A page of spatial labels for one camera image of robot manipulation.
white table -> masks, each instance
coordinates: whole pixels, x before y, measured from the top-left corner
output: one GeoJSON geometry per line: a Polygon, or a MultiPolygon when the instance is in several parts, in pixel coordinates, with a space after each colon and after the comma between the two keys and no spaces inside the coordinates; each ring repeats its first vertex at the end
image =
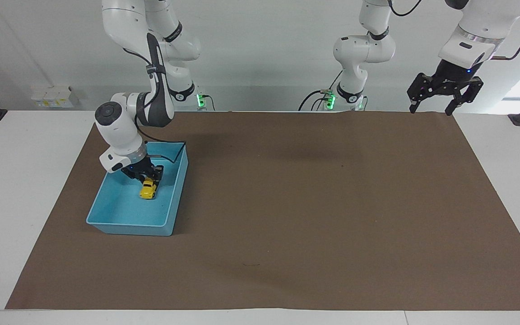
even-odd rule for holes
{"type": "MultiPolygon", "coordinates": [[[[456,115],[520,231],[520,128],[456,115]]],[[[0,324],[519,324],[520,312],[3,311],[93,125],[92,111],[10,111],[0,122],[0,324]]]]}

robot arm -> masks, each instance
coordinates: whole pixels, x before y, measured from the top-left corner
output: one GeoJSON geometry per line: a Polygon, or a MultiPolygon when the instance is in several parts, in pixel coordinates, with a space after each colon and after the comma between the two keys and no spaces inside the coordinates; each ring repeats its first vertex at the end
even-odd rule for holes
{"type": "Polygon", "coordinates": [[[343,68],[342,78],[334,89],[339,98],[337,103],[353,109],[362,97],[368,78],[361,64],[387,62],[395,55],[396,44],[388,33],[389,18],[390,7],[386,0],[364,0],[359,20],[368,34],[342,37],[334,44],[334,57],[343,68]]]}
{"type": "Polygon", "coordinates": [[[146,62],[151,91],[115,94],[96,110],[95,124],[110,145],[100,161],[110,173],[122,170],[140,181],[158,182],[161,169],[151,164],[136,126],[165,127],[174,117],[177,94],[184,94],[183,101],[196,97],[189,70],[172,65],[171,59],[196,60],[200,42],[182,31],[169,0],[103,0],[102,12],[113,41],[146,62]],[[191,93],[175,88],[188,83],[191,93]]]}
{"type": "Polygon", "coordinates": [[[447,115],[474,101],[483,86],[475,76],[477,70],[492,58],[520,17],[520,0],[446,0],[446,4],[462,10],[463,18],[442,47],[435,74],[419,74],[407,91],[411,113],[434,95],[454,97],[445,110],[447,115]]]}

electrical outlet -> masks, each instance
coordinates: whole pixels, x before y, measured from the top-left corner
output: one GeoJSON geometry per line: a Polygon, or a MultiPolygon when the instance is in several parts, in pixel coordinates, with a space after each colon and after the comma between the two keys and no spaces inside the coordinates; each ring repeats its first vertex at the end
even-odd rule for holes
{"type": "Polygon", "coordinates": [[[35,89],[31,100],[41,108],[74,108],[79,103],[69,86],[35,89]]]}
{"type": "Polygon", "coordinates": [[[201,94],[196,94],[196,97],[198,98],[198,111],[207,111],[208,108],[206,108],[206,99],[202,97],[201,94]]]}

blue plastic tray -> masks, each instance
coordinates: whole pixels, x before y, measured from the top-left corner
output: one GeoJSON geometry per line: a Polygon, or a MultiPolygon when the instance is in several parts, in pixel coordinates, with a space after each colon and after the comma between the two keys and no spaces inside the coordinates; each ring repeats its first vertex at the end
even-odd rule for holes
{"type": "MultiPolygon", "coordinates": [[[[182,144],[149,142],[148,154],[173,159],[182,144]]],[[[176,213],[186,171],[186,149],[176,164],[163,158],[152,158],[154,165],[163,165],[163,177],[156,196],[152,200],[139,197],[142,184],[122,172],[107,173],[97,192],[86,222],[106,234],[170,236],[174,229],[176,213]]]]}

green led light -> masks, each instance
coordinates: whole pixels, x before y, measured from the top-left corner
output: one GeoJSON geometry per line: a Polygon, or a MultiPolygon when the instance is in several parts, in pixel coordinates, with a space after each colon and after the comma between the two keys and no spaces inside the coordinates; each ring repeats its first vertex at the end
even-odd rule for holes
{"type": "Polygon", "coordinates": [[[330,94],[330,98],[328,98],[328,102],[326,103],[326,108],[332,111],[334,109],[334,102],[336,101],[336,95],[330,94]]]}
{"type": "Polygon", "coordinates": [[[198,98],[198,106],[199,107],[206,106],[206,101],[202,98],[202,95],[196,94],[196,98],[198,98]]]}

